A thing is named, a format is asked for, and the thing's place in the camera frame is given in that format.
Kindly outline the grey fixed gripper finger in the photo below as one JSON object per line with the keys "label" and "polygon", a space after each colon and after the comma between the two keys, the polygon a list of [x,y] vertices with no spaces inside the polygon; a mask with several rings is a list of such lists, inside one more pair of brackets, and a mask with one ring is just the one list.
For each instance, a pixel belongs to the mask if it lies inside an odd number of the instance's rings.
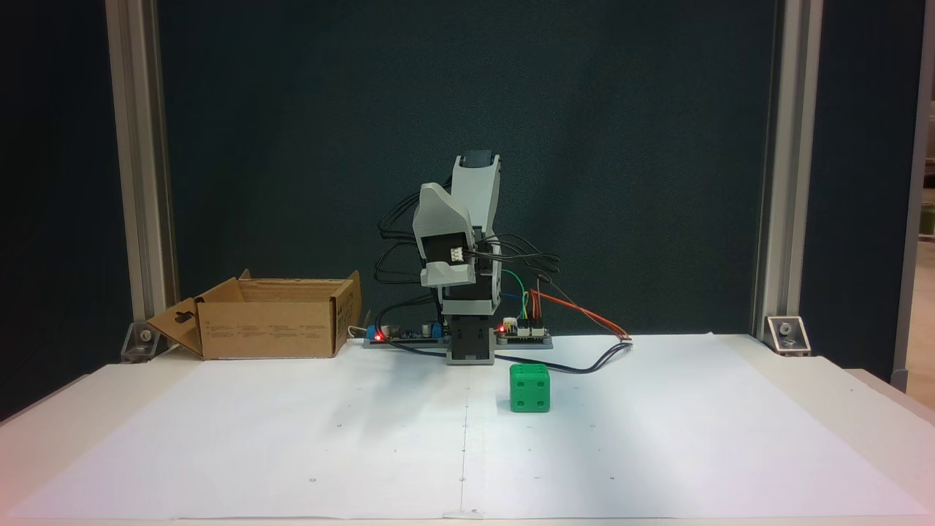
{"label": "grey fixed gripper finger", "polygon": [[467,207],[438,183],[424,183],[418,192],[416,214],[468,214]]}

